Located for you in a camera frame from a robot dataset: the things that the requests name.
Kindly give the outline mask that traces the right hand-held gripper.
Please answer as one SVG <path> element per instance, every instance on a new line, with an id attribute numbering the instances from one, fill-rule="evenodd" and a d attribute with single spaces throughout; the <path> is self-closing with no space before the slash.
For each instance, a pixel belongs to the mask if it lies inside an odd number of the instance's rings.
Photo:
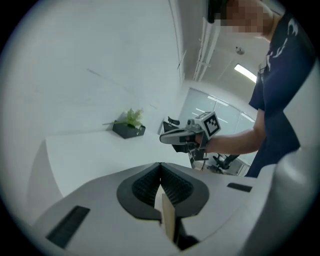
<path id="1" fill-rule="evenodd" d="M 209 152 L 209 145 L 214 135 L 221 130 L 221 125 L 214 111 L 204 112 L 193 119 L 188 119 L 186 128 L 178 128 L 167 131 L 159 136 L 163 144 L 195 146 L 196 135 L 202 134 L 202 142 L 197 150 Z"/>

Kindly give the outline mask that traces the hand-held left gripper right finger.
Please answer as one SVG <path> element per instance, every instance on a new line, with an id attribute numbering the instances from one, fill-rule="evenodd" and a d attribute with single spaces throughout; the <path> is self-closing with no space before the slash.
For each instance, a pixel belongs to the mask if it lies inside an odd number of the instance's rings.
<path id="1" fill-rule="evenodd" d="M 173 207 L 174 240 L 203 241 L 249 199 L 257 178 L 200 171 L 160 163 L 161 186 Z"/>

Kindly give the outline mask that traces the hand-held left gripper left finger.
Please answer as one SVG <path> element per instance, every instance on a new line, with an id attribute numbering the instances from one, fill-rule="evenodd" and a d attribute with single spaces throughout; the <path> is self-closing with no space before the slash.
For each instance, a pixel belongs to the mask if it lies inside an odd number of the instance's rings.
<path id="1" fill-rule="evenodd" d="M 119 203 L 120 183 L 145 164 L 93 179 L 47 209 L 33 228 L 46 256 L 173 256 L 179 249 L 157 220 L 133 217 Z M 76 206 L 89 209 L 65 248 L 48 240 L 49 233 Z"/>

